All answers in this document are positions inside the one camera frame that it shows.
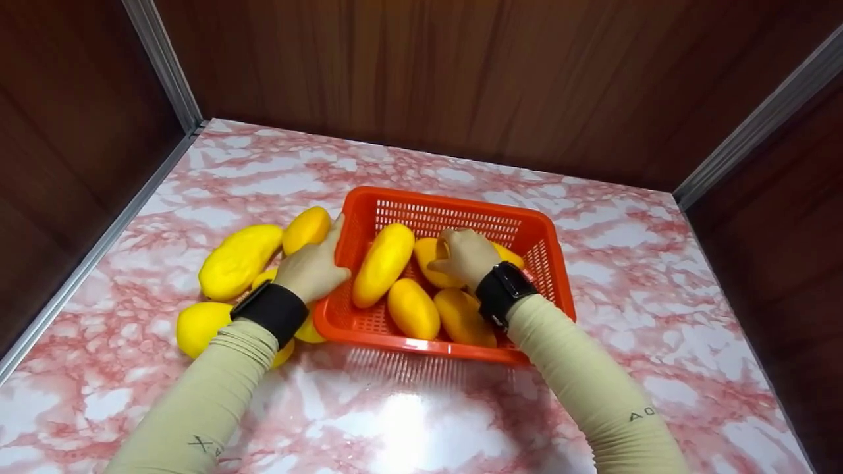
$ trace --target marble countertop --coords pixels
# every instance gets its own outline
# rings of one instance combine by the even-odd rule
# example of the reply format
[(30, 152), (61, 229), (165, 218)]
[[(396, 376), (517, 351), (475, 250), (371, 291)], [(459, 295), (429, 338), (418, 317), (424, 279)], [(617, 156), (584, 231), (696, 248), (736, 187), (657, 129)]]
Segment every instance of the marble countertop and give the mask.
[[(665, 192), (214, 120), (0, 387), (0, 474), (101, 471), (190, 360), (175, 317), (245, 225), (336, 216), (373, 185), (556, 224), (578, 324), (653, 398), (693, 471), (810, 472)], [(534, 369), (326, 343), (270, 372), (220, 472), (580, 473), (588, 445)]]

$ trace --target smartwatch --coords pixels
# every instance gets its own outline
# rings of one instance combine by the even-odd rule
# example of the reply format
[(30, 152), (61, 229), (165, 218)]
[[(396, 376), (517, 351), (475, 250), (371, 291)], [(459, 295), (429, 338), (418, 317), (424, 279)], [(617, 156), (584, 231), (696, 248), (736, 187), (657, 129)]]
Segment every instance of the smartwatch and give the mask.
[(538, 292), (518, 267), (508, 261), (502, 261), (483, 277), (477, 285), (475, 295), (480, 300), (481, 316), (495, 327), (506, 331), (509, 329), (509, 310), (519, 299)]
[(272, 333), (282, 348), (308, 318), (308, 307), (292, 291), (266, 280), (231, 310), (231, 319), (245, 318)]

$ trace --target sleeve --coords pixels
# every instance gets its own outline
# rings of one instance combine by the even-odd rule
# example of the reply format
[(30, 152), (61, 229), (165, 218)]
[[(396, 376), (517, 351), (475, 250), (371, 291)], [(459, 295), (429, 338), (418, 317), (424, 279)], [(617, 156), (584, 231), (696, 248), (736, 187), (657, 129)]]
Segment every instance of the sleeve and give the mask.
[(106, 474), (207, 474), (269, 369), (278, 340), (250, 320), (220, 330), (147, 413)]
[(540, 295), (519, 301), (508, 335), (585, 433), (598, 472), (688, 472), (676, 440), (632, 378), (550, 301)]

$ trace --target wooden wall panel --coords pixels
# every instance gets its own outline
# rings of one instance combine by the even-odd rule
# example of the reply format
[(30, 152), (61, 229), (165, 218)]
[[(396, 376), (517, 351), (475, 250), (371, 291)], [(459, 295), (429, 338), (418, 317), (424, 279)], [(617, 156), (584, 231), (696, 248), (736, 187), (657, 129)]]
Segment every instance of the wooden wall panel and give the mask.
[(205, 116), (672, 191), (835, 0), (159, 0)]
[(120, 2), (0, 3), (0, 353), (183, 136)]
[(819, 472), (843, 467), (843, 76), (688, 212)]

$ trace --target yellow fruit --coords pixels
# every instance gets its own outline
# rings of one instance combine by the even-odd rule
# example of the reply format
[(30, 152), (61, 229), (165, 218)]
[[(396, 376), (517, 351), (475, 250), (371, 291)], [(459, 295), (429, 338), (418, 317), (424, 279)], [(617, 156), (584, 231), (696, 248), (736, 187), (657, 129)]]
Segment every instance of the yellow fruit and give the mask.
[(274, 369), (281, 364), (287, 362), (287, 359), (293, 355), (293, 349), (296, 347), (296, 342), (293, 339), (290, 339), (290, 342), (287, 343), (280, 351), (275, 354), (275, 358), (272, 359), (272, 366), (270, 369)]
[(501, 257), (502, 260), (508, 261), (512, 263), (514, 266), (520, 268), (521, 270), (524, 269), (524, 259), (520, 256), (515, 255), (512, 250), (509, 250), (507, 247), (503, 245), (496, 244), (495, 242), (491, 243), (495, 250), (497, 250), (497, 254)]
[(491, 325), (480, 315), (480, 303), (466, 292), (446, 288), (433, 297), (445, 332), (461, 344), (497, 347)]
[(284, 231), (284, 255), (290, 256), (307, 244), (325, 240), (330, 230), (330, 216), (324, 208), (316, 206), (300, 213)]
[(216, 301), (237, 298), (266, 266), (283, 235), (283, 229), (271, 224), (252, 225), (231, 234), (199, 270), (202, 293)]
[(252, 289), (258, 288), (261, 283), (265, 282), (266, 280), (272, 281), (278, 275), (278, 268), (270, 268), (265, 272), (261, 272), (255, 277), (255, 280), (252, 281)]
[(413, 255), (413, 231), (401, 223), (384, 227), (372, 242), (354, 279), (352, 301), (358, 308), (369, 308), (389, 291)]
[(421, 268), (421, 273), (424, 274), (427, 281), (436, 288), (460, 288), (463, 286), (456, 278), (450, 277), (442, 272), (434, 272), (427, 270), (427, 264), (431, 261), (437, 260), (436, 257), (437, 239), (433, 237), (425, 237), (416, 241), (413, 245), (413, 255), (416, 256), (416, 261)]
[(424, 288), (409, 278), (402, 278), (389, 289), (386, 298), (389, 315), (401, 332), (428, 341), (439, 333), (439, 313)]
[(203, 301), (179, 313), (175, 320), (175, 342), (191, 358), (199, 357), (223, 326), (231, 322), (231, 304)]
[(311, 344), (325, 342), (325, 338), (316, 331), (312, 315), (308, 315), (308, 319), (304, 320), (304, 324), (298, 328), (298, 331), (296, 331), (296, 339), (299, 341), (309, 342)]

